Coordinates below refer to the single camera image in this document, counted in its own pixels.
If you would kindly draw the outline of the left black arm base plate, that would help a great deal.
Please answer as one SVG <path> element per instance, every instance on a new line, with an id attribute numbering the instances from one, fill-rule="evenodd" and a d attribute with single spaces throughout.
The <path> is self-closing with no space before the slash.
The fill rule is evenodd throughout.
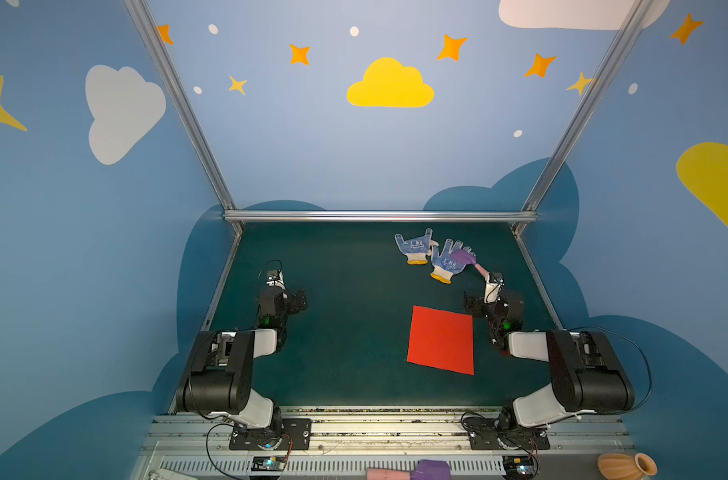
<path id="1" fill-rule="evenodd" d="M 313 422 L 310 418 L 290 418 L 281 421 L 280 431 L 265 429 L 246 429 L 239 425 L 233 427 L 228 448 L 232 451 L 306 451 L 310 448 Z"/>

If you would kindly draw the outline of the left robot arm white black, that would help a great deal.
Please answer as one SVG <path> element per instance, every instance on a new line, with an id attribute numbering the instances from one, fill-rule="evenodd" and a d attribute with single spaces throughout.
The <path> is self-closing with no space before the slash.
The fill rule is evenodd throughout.
<path id="1" fill-rule="evenodd" d="M 274 281 L 258 295 L 253 328 L 199 333 L 175 394 L 176 409 L 206 419 L 226 417 L 242 431 L 279 436 L 280 408 L 253 388 L 254 363 L 284 347 L 289 317 L 307 308 L 304 290 L 292 293 Z"/>

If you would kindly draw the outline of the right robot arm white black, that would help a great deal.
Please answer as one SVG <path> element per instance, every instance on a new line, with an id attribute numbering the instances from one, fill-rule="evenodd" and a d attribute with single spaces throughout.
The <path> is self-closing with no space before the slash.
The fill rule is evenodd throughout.
<path id="1" fill-rule="evenodd" d="M 549 383 L 506 405 L 495 420 L 496 431 L 534 433 L 582 414 L 634 409 L 635 388 L 605 332 L 527 332 L 522 329 L 523 309 L 512 294 L 464 295 L 464 311 L 487 322 L 491 343 L 501 354 L 549 368 Z"/>

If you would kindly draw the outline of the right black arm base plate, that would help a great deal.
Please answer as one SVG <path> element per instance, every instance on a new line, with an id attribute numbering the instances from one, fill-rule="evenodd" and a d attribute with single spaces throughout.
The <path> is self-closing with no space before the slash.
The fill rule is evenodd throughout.
<path id="1" fill-rule="evenodd" d="M 504 428 L 497 419 L 470 416 L 460 421 L 473 450 L 549 450 L 546 430 L 518 425 Z"/>

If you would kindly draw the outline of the red square paper sheet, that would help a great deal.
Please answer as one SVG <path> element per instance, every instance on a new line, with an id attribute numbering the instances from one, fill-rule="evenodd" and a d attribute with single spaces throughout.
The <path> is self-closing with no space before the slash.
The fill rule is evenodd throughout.
<path id="1" fill-rule="evenodd" d="M 473 318 L 466 314 L 414 306 L 407 361 L 473 376 Z"/>

